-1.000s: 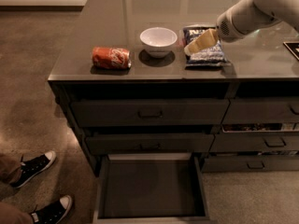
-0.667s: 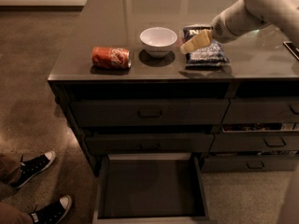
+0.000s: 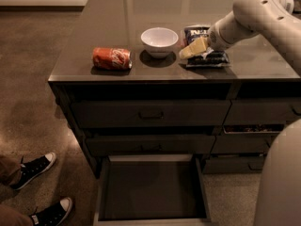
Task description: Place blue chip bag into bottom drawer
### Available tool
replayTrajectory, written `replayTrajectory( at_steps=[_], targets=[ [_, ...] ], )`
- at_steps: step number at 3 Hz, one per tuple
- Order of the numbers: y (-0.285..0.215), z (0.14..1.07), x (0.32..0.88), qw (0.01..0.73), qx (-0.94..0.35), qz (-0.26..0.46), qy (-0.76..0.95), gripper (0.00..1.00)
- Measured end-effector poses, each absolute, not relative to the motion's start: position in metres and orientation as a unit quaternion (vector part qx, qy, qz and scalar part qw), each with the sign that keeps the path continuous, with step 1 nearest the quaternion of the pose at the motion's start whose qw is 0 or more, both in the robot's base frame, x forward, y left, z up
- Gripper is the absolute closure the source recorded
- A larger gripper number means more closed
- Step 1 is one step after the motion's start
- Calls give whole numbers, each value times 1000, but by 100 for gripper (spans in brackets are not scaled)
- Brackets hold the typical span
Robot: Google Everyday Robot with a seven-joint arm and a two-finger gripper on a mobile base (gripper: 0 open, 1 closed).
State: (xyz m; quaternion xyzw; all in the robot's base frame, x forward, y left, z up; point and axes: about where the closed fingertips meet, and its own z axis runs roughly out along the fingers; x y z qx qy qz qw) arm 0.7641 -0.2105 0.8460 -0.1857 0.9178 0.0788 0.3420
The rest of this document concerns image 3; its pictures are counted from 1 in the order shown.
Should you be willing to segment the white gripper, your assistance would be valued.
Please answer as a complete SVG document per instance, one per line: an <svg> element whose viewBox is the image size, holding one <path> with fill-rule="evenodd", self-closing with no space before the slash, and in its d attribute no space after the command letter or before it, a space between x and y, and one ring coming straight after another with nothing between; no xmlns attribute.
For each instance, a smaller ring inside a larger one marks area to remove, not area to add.
<svg viewBox="0 0 301 226"><path fill-rule="evenodd" d="M233 46L237 40L237 21L233 16L226 16L217 21L208 30L208 42L204 37L199 37L179 52L180 59L199 56L207 51L208 44L215 51L223 51Z"/></svg>

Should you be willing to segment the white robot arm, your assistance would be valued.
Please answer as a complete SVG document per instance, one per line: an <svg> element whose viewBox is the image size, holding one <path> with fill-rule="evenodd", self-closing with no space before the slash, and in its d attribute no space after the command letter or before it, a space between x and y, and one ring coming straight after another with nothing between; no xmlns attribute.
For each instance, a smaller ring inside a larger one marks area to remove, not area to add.
<svg viewBox="0 0 301 226"><path fill-rule="evenodd" d="M226 50L236 42L264 36L301 73L301 21L293 0L233 0L232 12L212 25L198 51ZM301 120L272 143L261 173L254 226L301 226Z"/></svg>

